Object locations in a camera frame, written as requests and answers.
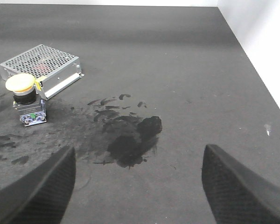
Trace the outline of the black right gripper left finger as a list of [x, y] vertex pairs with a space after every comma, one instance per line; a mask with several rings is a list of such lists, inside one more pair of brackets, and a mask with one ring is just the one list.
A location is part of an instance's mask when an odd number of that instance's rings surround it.
[[75, 178], [75, 149], [65, 146], [0, 190], [0, 224], [60, 223], [70, 201]]

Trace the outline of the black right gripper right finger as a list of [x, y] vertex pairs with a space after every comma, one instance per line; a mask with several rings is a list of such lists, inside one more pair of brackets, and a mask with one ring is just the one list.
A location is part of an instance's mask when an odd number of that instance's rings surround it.
[[203, 154], [202, 184], [218, 224], [280, 224], [280, 187], [217, 145]]

